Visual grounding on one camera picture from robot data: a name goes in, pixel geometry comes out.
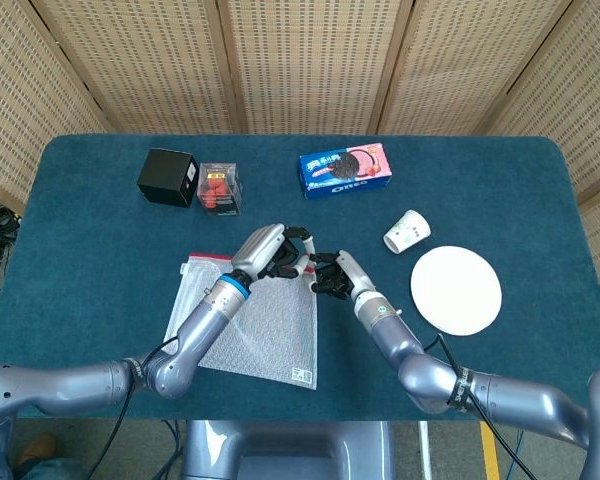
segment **white plate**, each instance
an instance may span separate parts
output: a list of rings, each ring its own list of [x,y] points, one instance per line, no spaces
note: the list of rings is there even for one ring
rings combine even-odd
[[[461,247],[424,254],[411,274],[411,294],[420,314],[450,335],[473,335],[498,316],[502,290],[489,262]]]

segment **paper cup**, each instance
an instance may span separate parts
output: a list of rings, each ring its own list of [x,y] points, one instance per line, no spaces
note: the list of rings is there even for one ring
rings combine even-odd
[[[415,210],[407,210],[382,238],[389,250],[401,253],[429,235],[431,228],[424,217]]]

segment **bubble wrap bag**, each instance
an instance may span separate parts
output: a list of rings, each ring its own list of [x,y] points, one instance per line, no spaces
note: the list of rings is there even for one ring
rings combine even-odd
[[[182,264],[182,281],[165,340],[172,338],[206,288],[230,272],[231,260],[192,255]],[[316,389],[317,302],[300,278],[266,277],[220,334],[200,366]],[[175,353],[177,342],[164,347]]]

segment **red fruit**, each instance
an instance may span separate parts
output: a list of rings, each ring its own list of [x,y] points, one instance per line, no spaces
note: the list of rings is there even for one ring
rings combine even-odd
[[[209,188],[216,189],[221,185],[226,185],[224,182],[224,178],[208,178],[207,182],[209,183]]]
[[[229,195],[229,185],[222,183],[222,185],[213,189],[216,195]]]
[[[200,195],[200,200],[205,208],[208,209],[216,208],[216,205],[218,204],[216,202],[216,194],[213,190],[207,190],[205,193]]]

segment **oreo box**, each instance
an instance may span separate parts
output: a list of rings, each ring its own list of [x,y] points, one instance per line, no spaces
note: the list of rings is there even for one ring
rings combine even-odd
[[[381,143],[302,155],[298,173],[306,198],[380,188],[391,180]]]

